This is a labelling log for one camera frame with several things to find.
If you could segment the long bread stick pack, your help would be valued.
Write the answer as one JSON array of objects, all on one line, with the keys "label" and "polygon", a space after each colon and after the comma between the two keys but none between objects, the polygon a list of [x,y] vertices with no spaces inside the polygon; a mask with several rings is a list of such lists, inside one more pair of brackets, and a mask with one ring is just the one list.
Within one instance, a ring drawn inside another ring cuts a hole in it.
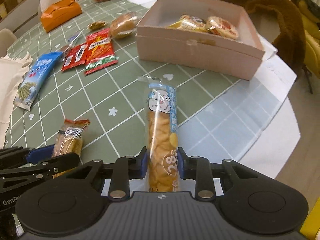
[{"label": "long bread stick pack", "polygon": [[148,184],[151,192],[175,192],[178,178],[176,87],[157,77],[144,76]]}]

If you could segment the biscuit pack red edge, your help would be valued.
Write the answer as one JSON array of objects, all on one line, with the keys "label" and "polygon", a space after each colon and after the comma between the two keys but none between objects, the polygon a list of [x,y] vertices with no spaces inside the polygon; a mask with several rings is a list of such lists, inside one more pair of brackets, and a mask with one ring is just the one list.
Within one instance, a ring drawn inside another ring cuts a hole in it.
[{"label": "biscuit pack red edge", "polygon": [[90,125],[90,120],[69,120],[65,119],[63,125],[58,131],[55,145],[52,151],[52,157],[68,153],[81,155],[84,131]]}]

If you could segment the blue seaweed snack pack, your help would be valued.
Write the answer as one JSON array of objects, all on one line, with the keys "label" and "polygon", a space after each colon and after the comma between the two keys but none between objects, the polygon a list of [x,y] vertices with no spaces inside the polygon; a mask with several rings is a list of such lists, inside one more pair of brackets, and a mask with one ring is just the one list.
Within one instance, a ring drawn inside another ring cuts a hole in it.
[{"label": "blue seaweed snack pack", "polygon": [[37,59],[17,90],[15,106],[30,111],[44,81],[62,55],[62,51],[55,51],[43,54]]}]

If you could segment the brown cookie clear pack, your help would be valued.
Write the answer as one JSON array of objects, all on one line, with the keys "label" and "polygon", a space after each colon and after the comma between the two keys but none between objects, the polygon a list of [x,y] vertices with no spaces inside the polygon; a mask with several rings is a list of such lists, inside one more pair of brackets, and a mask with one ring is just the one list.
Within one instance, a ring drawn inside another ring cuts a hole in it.
[{"label": "brown cookie clear pack", "polygon": [[76,44],[78,38],[83,33],[84,30],[79,30],[75,34],[73,34],[68,40],[67,43],[60,49],[61,52],[63,52],[63,55],[66,56],[69,51],[74,47]]}]

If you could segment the round bun clear pack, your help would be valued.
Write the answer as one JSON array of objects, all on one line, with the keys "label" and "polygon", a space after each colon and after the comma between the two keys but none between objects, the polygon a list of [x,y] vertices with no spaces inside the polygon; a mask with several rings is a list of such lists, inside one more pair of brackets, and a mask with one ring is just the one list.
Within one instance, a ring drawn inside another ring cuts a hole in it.
[{"label": "round bun clear pack", "polygon": [[110,35],[112,38],[120,39],[135,33],[140,16],[136,12],[128,12],[120,15],[110,24]]}]

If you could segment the round rice cracker pack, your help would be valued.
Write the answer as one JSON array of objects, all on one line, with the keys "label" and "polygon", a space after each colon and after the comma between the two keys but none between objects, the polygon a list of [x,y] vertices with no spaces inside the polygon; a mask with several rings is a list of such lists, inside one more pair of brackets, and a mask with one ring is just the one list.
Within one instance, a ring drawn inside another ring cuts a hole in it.
[{"label": "round rice cracker pack", "polygon": [[210,16],[207,18],[206,30],[211,34],[234,40],[239,38],[236,27],[229,21],[217,16]]}]

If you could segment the yellow panda snack bag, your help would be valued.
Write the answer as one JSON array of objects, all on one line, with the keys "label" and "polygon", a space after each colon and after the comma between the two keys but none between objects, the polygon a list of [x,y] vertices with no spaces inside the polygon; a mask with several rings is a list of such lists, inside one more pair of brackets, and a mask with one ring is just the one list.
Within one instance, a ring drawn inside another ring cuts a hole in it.
[{"label": "yellow panda snack bag", "polygon": [[168,28],[178,29],[178,30],[187,30],[187,31],[196,31],[196,32],[202,32],[202,33],[205,33],[207,31],[205,20],[199,17],[191,16],[187,14],[183,14],[180,17],[178,22],[169,25]]}]

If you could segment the green checked tablecloth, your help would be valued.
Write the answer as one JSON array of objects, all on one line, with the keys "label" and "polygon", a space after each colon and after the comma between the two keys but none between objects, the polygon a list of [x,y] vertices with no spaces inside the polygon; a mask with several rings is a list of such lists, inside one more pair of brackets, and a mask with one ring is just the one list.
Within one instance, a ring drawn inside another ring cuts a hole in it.
[{"label": "green checked tablecloth", "polygon": [[119,63],[89,76],[82,67],[56,67],[31,110],[14,108],[6,147],[43,147],[55,142],[65,119],[88,119],[83,161],[117,157],[140,150],[145,140],[146,84],[140,76],[171,81],[177,88],[178,142],[187,154],[214,163],[230,158],[275,178],[300,138],[288,98],[271,90],[273,67],[289,72],[277,56],[263,61],[251,81],[168,63],[144,62],[127,37],[114,45]]}]

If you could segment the white paper bag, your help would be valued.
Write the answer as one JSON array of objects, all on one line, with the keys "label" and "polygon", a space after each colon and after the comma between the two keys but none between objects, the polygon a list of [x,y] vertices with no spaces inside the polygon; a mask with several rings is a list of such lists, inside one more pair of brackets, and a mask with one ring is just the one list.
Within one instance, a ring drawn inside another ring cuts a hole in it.
[{"label": "white paper bag", "polygon": [[1,148],[5,145],[5,133],[10,124],[10,116],[14,109],[14,99],[18,86],[23,80],[23,76],[29,71],[33,58],[29,53],[23,58],[10,58],[9,55],[1,57]]}]

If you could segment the small red snack pack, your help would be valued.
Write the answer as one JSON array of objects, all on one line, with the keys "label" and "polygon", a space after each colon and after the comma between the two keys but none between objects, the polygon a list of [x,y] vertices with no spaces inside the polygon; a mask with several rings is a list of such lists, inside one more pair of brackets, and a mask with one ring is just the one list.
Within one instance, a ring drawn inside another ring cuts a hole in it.
[{"label": "small red snack pack", "polygon": [[61,71],[65,72],[71,68],[85,64],[87,51],[88,43],[83,43],[72,48],[65,59]]}]

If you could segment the red spicy strip pack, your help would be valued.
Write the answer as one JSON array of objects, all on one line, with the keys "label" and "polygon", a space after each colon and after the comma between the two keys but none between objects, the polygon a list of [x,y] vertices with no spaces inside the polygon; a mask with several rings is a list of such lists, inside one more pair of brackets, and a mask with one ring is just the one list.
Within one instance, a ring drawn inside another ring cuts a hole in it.
[{"label": "red spicy strip pack", "polygon": [[86,76],[118,63],[109,28],[89,34],[86,42],[87,54],[84,70]]}]

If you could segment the pink cardboard gift box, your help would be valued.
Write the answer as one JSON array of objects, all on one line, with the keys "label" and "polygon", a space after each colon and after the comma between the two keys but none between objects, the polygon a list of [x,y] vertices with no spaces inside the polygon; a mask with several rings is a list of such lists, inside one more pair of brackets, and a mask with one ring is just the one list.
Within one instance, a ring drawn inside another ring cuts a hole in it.
[{"label": "pink cardboard gift box", "polygon": [[[183,15],[203,20],[218,16],[234,25],[239,38],[172,29]],[[139,58],[212,70],[250,80],[260,67],[264,48],[245,9],[221,0],[157,0],[137,24]]]}]

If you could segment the small brown candy pack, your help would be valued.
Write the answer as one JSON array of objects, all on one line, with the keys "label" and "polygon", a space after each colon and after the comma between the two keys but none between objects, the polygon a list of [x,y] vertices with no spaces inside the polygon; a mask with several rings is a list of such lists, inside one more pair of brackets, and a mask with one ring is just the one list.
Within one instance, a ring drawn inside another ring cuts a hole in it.
[{"label": "small brown candy pack", "polygon": [[105,22],[105,21],[95,21],[93,23],[90,23],[88,26],[87,26],[87,29],[91,30],[91,31],[94,31],[94,30],[98,30],[98,29],[101,29],[105,26],[107,26],[108,23]]}]

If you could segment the orange tissue box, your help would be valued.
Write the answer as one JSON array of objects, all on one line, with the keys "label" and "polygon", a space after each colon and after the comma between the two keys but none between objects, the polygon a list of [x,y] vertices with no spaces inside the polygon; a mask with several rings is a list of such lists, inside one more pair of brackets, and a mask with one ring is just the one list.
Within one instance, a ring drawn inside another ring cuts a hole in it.
[{"label": "orange tissue box", "polygon": [[49,33],[75,16],[82,14],[82,9],[78,1],[79,0],[61,0],[52,4],[41,15],[38,13],[38,17],[46,33]]}]

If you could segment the brown plush blanket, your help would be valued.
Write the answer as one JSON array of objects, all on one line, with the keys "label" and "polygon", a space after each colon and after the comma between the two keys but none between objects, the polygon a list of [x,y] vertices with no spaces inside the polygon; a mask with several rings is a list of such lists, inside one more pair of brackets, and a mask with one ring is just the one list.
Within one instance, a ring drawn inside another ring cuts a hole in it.
[{"label": "brown plush blanket", "polygon": [[277,55],[299,75],[302,69],[306,37],[302,16],[290,0],[221,0],[241,6],[248,14],[255,12],[272,15],[276,18],[280,34],[272,45],[277,48]]}]

